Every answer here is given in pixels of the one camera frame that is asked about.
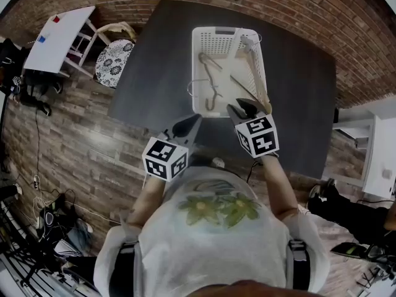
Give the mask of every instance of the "dark gray table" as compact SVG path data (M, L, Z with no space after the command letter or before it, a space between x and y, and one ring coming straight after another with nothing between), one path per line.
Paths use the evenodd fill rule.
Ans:
M276 25L219 7L162 0L144 27L119 80L109 115L160 131L191 114L191 32L196 27L244 27L262 35L267 88L284 169L320 178L335 108L335 60ZM196 142L249 155L231 121L204 119Z

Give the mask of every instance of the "tabletop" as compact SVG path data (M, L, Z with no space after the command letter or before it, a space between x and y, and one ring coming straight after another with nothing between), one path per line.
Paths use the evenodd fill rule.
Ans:
M95 6L90 6L57 14L58 23L53 22L54 15L51 16L39 34L45 41L36 40L24 68L58 73L73 41L94 9Z
M162 0L144 27L118 82L109 115L162 130L191 114L191 32L196 27L244 27L262 35L267 90L284 169L320 178L335 108L335 60L276 25L228 9ZM235 158L240 147L229 118L205 118L196 142Z

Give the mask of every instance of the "white table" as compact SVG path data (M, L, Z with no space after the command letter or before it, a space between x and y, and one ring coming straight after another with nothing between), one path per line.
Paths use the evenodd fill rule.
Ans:
M104 34L98 33L97 29L89 20L94 9L95 6L90 6L57 14L60 18L58 23L53 22L55 15L50 17L39 34L39 36L42 35L45 37L45 41L40 43L36 40L25 62L24 68L67 75L61 72L62 64L63 62L66 62L93 78L93 74L82 68L85 58L87 57L87 54L97 36L99 36L106 45L110 44L109 39ZM84 24L87 24L93 30L94 34L92 37L80 33ZM83 53L78 50L81 41L78 47L72 47L77 36L89 41L89 44ZM76 63L69 59L66 56L68 53L79 57L79 62Z
M323 172L326 178L334 178L344 183L362 187L363 192L383 198L392 198L396 179L396 118L380 119L373 115L368 119L335 123L336 129L364 129L368 144L363 172L360 179Z

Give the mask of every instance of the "round cushion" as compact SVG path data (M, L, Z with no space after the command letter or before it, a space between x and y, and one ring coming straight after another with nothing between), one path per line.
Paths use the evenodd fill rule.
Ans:
M99 55L95 72L99 82L116 88L126 61L134 44L128 40L117 40L108 45Z

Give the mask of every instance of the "white laundry basket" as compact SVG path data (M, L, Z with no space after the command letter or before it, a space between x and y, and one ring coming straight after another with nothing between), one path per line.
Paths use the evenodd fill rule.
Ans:
M210 75L213 78L213 84L222 97L216 97L215 107L212 111L208 111L205 107L206 99L212 102L213 90L210 87L210 82L207 80L208 75L204 65L199 61L198 55L201 52L205 53L218 65L225 67L228 63L227 56L236 33L238 33L238 35L247 36L254 42L252 46L252 50L254 51L253 62L261 82L256 85L251 68L246 58L243 56L236 56L234 60L232 60L230 74L264 104L267 93L267 83L265 81L260 36L257 32L246 28L197 27L192 31L192 109L195 113L199 113L205 118L226 118L228 117L226 111L227 104L231 103L232 105L238 106L235 100L236 98L252 99L245 90L238 86L236 82L231 81L231 79L230 83L226 83L226 88L221 86L219 83L222 74L221 71L216 69L213 65L208 65ZM244 48L244 45L239 42L238 49L240 50L242 48Z

